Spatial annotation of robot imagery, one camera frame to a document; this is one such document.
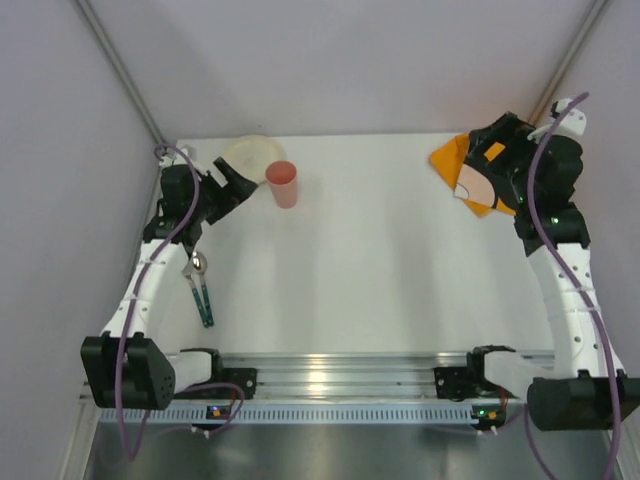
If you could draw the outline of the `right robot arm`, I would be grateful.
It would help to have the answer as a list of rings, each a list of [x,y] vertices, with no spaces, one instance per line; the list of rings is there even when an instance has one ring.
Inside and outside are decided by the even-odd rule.
[[[506,346],[482,346],[467,355],[485,390],[504,389],[526,401],[542,431],[611,430],[639,405],[639,381],[626,374],[601,340],[600,312],[590,273],[590,237],[572,202],[582,147],[576,131],[554,134],[544,151],[535,128],[512,113],[469,134],[462,172],[479,174],[480,196],[514,210],[514,227],[539,282],[554,346],[547,370]]]

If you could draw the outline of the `orange cartoon placemat cloth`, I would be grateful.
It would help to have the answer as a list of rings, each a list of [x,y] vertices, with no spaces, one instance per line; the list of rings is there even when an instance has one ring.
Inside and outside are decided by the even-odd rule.
[[[502,201],[491,181],[466,163],[469,148],[470,134],[458,134],[432,152],[428,162],[451,188],[454,197],[462,200],[477,217],[483,218],[494,211],[514,216],[516,212]]]

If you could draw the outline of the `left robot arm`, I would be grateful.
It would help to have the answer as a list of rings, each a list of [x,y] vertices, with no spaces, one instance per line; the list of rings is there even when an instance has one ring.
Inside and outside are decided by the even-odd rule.
[[[256,190],[223,158],[204,172],[186,163],[164,168],[161,196],[142,235],[133,278],[112,319],[97,336],[84,339],[80,355],[88,384],[100,408],[164,410],[174,396],[198,386],[209,390],[225,381],[219,352],[206,347],[162,347],[159,336],[171,328],[208,327],[208,296],[194,300],[185,269],[204,223],[230,214]],[[193,300],[172,313],[171,297]]]

